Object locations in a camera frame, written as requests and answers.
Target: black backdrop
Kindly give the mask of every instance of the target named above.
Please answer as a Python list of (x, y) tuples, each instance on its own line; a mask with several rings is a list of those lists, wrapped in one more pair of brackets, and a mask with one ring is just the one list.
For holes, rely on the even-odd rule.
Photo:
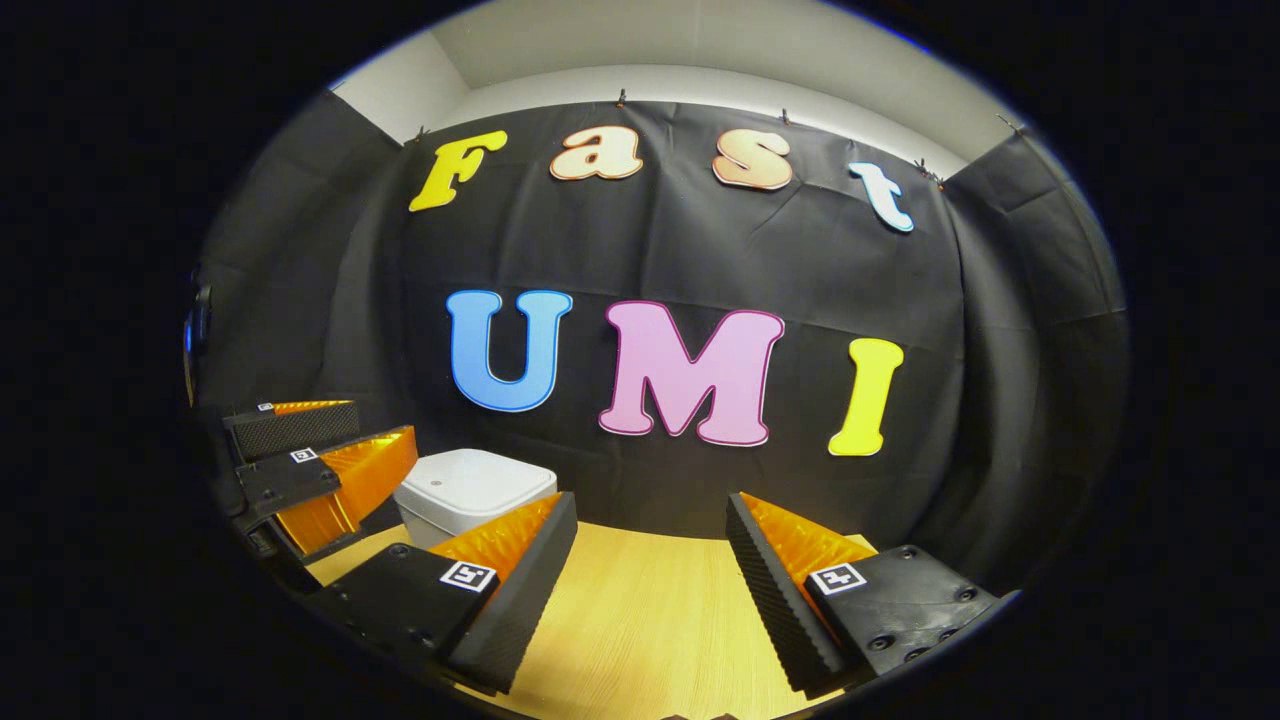
[[(621, 181), (553, 179), (563, 138), (604, 124), (639, 133), (644, 168)], [(719, 183), (710, 160), (733, 128), (782, 135), (792, 182), (776, 192)], [(435, 147), (497, 129), (507, 145), (454, 183), (452, 202), (407, 210)], [(899, 183), (910, 233), (877, 218), (854, 161)], [(334, 182), (297, 172), (326, 163)], [(940, 188), (878, 149), (723, 108), (538, 108), (397, 152), (325, 95), (224, 210), (202, 279), (219, 305), (202, 404), (356, 397), (374, 425), (412, 423), (421, 454), (480, 447), (553, 469), (586, 521), (722, 537), (724, 496), (746, 491), (878, 546), (920, 543), (995, 592), (1019, 587), (1082, 506), (1124, 396), (1110, 249), (1027, 135)], [(524, 373), (520, 292), (575, 299), (561, 320), (561, 380), (531, 411), (486, 410), (452, 382), (445, 299), (477, 288), (504, 297), (490, 366), (506, 378)], [(604, 311), (620, 300), (667, 305), (692, 354), (731, 310), (781, 316), (768, 442), (723, 447), (660, 424), (641, 437), (603, 430), (618, 346)], [(890, 340), (905, 360), (883, 448), (836, 457), (827, 441), (844, 420), (847, 346), (859, 337)]]

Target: white lid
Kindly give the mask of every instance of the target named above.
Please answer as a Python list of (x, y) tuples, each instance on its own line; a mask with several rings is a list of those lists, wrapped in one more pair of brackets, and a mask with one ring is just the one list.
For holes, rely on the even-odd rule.
[(463, 448), (419, 457), (396, 502), (457, 536), (554, 487), (556, 473), (545, 468)]

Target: black foam pad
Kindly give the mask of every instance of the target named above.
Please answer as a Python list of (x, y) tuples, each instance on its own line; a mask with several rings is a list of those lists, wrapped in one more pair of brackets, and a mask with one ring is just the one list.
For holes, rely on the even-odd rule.
[(493, 602), (449, 655), (448, 665), (461, 674), (454, 679), (486, 694), (511, 692), (576, 536), (577, 507), (573, 493), (566, 492)]

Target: yellow letter i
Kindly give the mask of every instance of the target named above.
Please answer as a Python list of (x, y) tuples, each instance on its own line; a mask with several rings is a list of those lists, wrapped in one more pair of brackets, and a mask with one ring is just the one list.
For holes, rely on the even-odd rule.
[(893, 370), (902, 364), (902, 348), (887, 340), (864, 337), (849, 343), (858, 374), (849, 400), (845, 427), (827, 443), (832, 455), (876, 455), (884, 445), (879, 433)]

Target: textured foam pad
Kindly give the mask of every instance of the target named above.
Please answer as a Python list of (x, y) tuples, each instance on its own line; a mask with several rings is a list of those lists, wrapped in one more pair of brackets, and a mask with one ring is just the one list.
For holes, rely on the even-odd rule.
[(787, 683), (810, 697), (820, 693), (850, 666), (737, 493), (728, 498), (726, 533)]
[(488, 694), (511, 692), (576, 536), (577, 509), (573, 493), (566, 492), (502, 589), (449, 655), (448, 665), (461, 675), (454, 679)]

